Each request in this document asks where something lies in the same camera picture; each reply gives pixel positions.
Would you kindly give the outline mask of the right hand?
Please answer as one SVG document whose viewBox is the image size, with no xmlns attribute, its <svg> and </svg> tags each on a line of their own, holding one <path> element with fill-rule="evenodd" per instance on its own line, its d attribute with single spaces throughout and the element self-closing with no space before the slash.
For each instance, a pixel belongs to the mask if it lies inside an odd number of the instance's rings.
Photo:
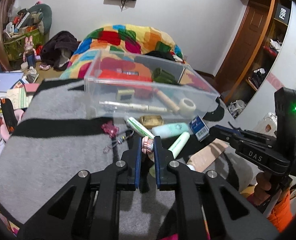
<svg viewBox="0 0 296 240">
<path fill-rule="evenodd" d="M 267 193 L 271 189 L 270 183 L 271 174 L 268 172 L 260 172 L 256 176 L 257 185 L 253 194 L 253 204 L 255 206 L 261 205 L 266 201 L 270 195 Z M 283 209 L 290 211 L 290 200 L 289 200 L 290 186 L 284 189 L 277 200 L 278 204 L 282 204 Z"/>
</svg>

